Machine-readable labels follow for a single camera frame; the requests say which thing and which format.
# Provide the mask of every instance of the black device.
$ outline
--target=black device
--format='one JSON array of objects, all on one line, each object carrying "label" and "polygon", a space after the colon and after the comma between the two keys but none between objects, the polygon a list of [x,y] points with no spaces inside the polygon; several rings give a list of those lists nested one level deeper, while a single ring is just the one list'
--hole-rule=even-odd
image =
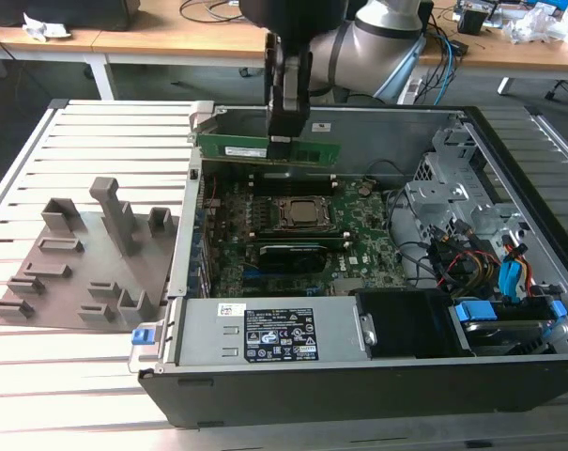
[{"label": "black device", "polygon": [[463,9],[461,12],[461,20],[456,29],[464,35],[478,36],[482,31],[482,25],[488,17],[486,11],[476,11],[473,9]]},{"label": "black device", "polygon": [[45,23],[125,31],[139,7],[140,0],[0,0],[0,26],[20,26],[25,13]]},{"label": "black device", "polygon": [[377,337],[369,347],[377,358],[417,359],[465,355],[453,327],[451,297],[437,289],[367,288],[356,293],[361,315]]}]

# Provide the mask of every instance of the green circuit board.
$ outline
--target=green circuit board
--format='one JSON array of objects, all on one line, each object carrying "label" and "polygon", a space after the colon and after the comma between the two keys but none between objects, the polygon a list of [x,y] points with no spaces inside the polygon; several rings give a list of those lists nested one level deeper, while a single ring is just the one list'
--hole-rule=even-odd
[{"label": "green circuit board", "polygon": [[[382,229],[384,204],[380,193],[359,194],[361,180],[340,180],[330,201],[331,220],[338,228],[356,237],[344,252],[330,252],[323,272],[311,274],[264,275],[257,272],[253,248],[247,244],[248,216],[252,208],[250,193],[235,183],[222,196],[220,206],[226,216],[217,216],[213,267],[217,268],[211,296],[327,296],[346,295],[355,288],[405,286],[405,273],[397,260],[387,231]],[[227,228],[227,233],[219,230]]]}]

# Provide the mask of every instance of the warning label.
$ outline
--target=warning label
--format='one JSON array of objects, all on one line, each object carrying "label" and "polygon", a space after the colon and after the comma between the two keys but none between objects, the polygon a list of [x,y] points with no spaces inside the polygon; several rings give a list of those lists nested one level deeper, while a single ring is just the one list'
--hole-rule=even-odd
[{"label": "warning label", "polygon": [[251,364],[319,360],[312,308],[246,310],[244,334]]}]

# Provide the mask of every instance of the metal grating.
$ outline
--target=metal grating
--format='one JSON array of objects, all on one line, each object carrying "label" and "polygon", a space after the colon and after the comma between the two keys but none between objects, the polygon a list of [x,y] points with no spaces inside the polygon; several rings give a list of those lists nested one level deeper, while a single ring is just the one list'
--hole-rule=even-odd
[{"label": "metal grating", "polygon": [[[568,146],[525,108],[481,110],[568,233]],[[500,199],[509,200],[492,168],[488,165],[484,172]]]},{"label": "metal grating", "polygon": [[422,160],[415,173],[415,180],[431,180],[433,178],[432,168],[425,159]]}]

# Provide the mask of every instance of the blue latch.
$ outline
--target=blue latch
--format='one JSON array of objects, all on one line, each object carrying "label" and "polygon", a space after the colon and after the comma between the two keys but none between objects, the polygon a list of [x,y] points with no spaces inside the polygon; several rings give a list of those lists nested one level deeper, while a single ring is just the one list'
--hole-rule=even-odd
[{"label": "blue latch", "polygon": [[131,333],[132,345],[153,345],[154,329],[135,329]]},{"label": "blue latch", "polygon": [[505,261],[500,265],[499,289],[503,296],[511,299],[511,303],[519,303],[517,284],[521,276],[521,265],[515,260]]},{"label": "blue latch", "polygon": [[563,303],[559,300],[551,302],[550,308],[557,317],[557,319],[567,316],[567,309],[565,308],[565,305],[563,305]]},{"label": "blue latch", "polygon": [[497,314],[490,301],[469,300],[463,301],[454,307],[459,321],[493,321]]}]

